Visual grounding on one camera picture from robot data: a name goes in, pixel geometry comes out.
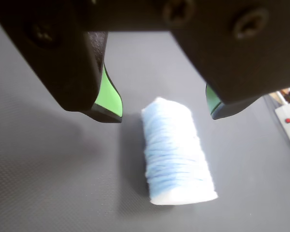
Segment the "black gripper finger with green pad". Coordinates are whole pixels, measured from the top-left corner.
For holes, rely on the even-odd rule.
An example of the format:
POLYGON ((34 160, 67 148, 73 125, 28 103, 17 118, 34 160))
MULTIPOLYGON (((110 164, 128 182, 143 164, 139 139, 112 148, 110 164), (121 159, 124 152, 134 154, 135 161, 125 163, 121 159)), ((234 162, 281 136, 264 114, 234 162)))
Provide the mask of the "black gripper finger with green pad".
POLYGON ((290 0, 166 0, 163 18, 213 90, 213 119, 290 86, 290 0))
POLYGON ((107 34, 98 33, 94 53, 72 1, 0 0, 0 25, 64 110, 122 121, 121 97, 104 66, 107 34))

